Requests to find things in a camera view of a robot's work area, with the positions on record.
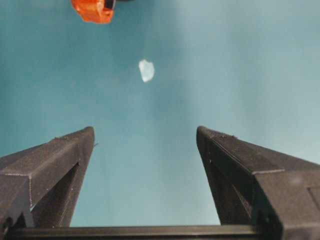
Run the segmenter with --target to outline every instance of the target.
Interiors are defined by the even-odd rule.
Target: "small white object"
[[[139,69],[144,83],[147,83],[154,78],[155,66],[151,61],[149,62],[145,59],[141,60],[139,62]]]

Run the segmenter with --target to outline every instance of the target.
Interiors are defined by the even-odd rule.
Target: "teal background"
[[[135,0],[96,25],[68,0],[0,0],[0,156],[93,126],[73,226],[218,224],[197,126],[320,163],[319,13]]]

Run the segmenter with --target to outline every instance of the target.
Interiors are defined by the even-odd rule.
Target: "orange object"
[[[85,22],[107,24],[114,15],[114,11],[106,7],[106,0],[71,0],[71,3]]]

